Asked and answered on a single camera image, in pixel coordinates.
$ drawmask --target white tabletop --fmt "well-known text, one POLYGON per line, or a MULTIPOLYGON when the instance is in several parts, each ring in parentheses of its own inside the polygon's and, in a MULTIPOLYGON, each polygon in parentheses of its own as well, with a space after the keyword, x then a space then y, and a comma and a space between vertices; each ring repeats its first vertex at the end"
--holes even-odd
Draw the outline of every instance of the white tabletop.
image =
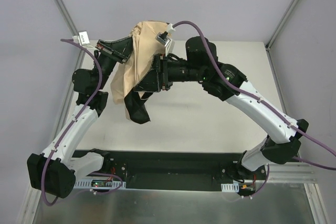
MULTIPOLYGON (((220 62, 236 66, 265 98, 281 108, 263 43, 214 43, 220 62)), ((186 58, 184 44, 176 41, 173 53, 186 58)), ((91 58, 85 56, 82 67, 92 66, 91 58)), ((207 94, 200 84, 187 82, 174 83, 170 91, 152 95, 145 104, 151 122, 138 125, 125 118, 123 105, 113 103, 111 78, 104 88, 110 93, 107 106, 78 150, 239 153, 253 148, 266 136, 243 112, 207 94)))

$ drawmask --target gray floor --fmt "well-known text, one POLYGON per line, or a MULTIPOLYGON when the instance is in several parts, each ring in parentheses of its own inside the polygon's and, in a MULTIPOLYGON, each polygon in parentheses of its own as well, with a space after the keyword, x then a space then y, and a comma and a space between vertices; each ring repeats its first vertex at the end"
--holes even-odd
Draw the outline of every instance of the gray floor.
POLYGON ((230 202, 235 198, 235 193, 195 191, 84 192, 53 207, 40 202, 34 224, 314 223, 300 184, 269 183, 252 200, 230 202))

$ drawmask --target black fabric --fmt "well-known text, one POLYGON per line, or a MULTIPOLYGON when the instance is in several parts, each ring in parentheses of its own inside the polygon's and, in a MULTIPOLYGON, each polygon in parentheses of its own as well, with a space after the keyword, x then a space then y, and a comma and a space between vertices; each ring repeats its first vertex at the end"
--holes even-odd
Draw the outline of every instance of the black fabric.
POLYGON ((134 92, 133 89, 125 96, 124 103, 130 115, 130 119, 139 124, 144 124, 150 121, 144 103, 153 93, 145 93, 145 100, 140 99, 139 93, 134 92))

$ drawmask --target beige cloth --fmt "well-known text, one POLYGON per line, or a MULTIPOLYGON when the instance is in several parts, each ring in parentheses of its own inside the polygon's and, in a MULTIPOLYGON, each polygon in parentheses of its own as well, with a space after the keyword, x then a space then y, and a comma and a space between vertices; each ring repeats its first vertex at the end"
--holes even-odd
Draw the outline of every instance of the beige cloth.
POLYGON ((124 103, 124 97, 147 74, 155 53, 165 53, 164 46, 155 37, 166 31, 167 23, 145 21, 139 22, 131 31, 133 53, 125 64, 119 64, 111 83, 111 91, 115 104, 124 103))

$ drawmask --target gray wall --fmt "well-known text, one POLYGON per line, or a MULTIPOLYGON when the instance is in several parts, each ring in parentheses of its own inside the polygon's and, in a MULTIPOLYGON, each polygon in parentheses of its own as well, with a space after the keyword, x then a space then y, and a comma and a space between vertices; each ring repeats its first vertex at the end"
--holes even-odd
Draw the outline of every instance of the gray wall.
MULTIPOLYGON (((336 149, 336 0, 302 0, 270 54, 285 106, 309 121, 309 133, 336 149)), ((335 157, 304 139, 302 157, 334 166, 335 157)), ((331 223, 336 220, 336 172, 318 176, 331 223)))
POLYGON ((0 0, 0 223, 16 222, 26 161, 50 142, 78 51, 53 0, 0 0))
MULTIPOLYGON (((272 35, 291 0, 64 0, 91 39, 122 38, 140 21, 191 20, 211 40, 263 41, 272 35)), ((174 38, 195 36, 187 26, 174 38)))

